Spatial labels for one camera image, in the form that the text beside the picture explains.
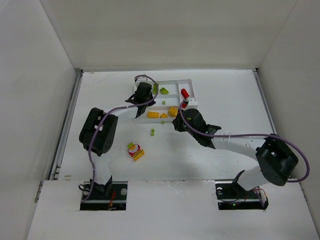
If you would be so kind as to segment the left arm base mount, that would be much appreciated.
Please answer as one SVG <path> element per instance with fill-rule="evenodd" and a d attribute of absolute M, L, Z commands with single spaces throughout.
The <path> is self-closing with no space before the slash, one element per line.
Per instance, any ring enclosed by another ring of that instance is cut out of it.
<path fill-rule="evenodd" d="M 90 196 L 90 183 L 80 184 L 82 191 L 81 211 L 125 211 L 127 207 L 128 183 L 126 181 L 107 182 L 105 185 L 95 183 Z"/>

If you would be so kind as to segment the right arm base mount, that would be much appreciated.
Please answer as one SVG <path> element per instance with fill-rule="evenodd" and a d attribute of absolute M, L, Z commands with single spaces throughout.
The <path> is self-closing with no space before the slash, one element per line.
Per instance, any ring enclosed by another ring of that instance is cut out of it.
<path fill-rule="evenodd" d="M 243 189 L 238 180 L 241 171 L 232 180 L 215 182 L 215 194 L 219 210 L 263 210 L 269 206 L 269 199 L 264 189 L 259 186 L 251 190 Z"/>

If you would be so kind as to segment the small yellow lego brick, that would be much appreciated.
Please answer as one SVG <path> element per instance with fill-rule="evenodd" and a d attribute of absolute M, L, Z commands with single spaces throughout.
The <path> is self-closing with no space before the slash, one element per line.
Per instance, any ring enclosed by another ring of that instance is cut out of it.
<path fill-rule="evenodd" d="M 167 115 L 166 113 L 162 113 L 162 114 L 160 115 L 160 118 L 168 118 L 168 115 Z"/>

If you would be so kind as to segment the green sloped lego brick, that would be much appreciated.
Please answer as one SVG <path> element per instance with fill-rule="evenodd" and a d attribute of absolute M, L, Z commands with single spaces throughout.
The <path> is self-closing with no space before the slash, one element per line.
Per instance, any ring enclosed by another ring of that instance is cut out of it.
<path fill-rule="evenodd" d="M 162 87 L 159 92 L 162 94 L 162 95 L 168 95 L 169 94 L 169 91 L 165 88 L 165 87 Z"/>

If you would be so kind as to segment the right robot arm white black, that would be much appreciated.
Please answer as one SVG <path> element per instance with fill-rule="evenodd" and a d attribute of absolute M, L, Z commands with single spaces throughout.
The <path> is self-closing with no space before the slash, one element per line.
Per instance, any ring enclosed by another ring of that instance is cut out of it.
<path fill-rule="evenodd" d="M 299 162 L 277 135 L 231 137 L 220 126 L 207 124 L 194 108 L 179 112 L 172 123 L 176 131 L 189 133 L 203 147 L 230 151 L 257 161 L 258 166 L 242 170 L 233 179 L 232 184 L 245 191 L 268 183 L 284 186 Z"/>

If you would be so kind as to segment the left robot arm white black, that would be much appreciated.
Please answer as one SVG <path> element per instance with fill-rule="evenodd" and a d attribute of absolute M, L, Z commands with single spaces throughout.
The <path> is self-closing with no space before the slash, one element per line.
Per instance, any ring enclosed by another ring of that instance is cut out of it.
<path fill-rule="evenodd" d="M 95 181 L 97 168 L 93 160 L 93 154 L 100 157 L 107 153 L 113 145 L 117 125 L 140 117 L 147 107 L 156 103 L 155 97 L 152 85 L 148 82 L 140 82 L 134 94 L 122 105 L 107 112 L 97 107 L 90 110 L 79 134 L 79 141 L 87 151 L 92 167 L 90 184 L 81 189 L 83 192 L 87 192 L 86 198 L 91 195 L 96 187 L 102 193 L 105 193 L 107 188 Z"/>

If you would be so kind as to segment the yellow lego brick large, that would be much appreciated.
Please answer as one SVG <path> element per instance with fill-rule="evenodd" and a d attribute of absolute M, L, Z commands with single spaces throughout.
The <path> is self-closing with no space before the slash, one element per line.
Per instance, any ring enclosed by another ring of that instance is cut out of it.
<path fill-rule="evenodd" d="M 178 115 L 178 109 L 175 108 L 175 107 L 171 107 L 169 110 L 168 110 L 168 115 L 172 118 L 175 118 L 177 115 Z"/>

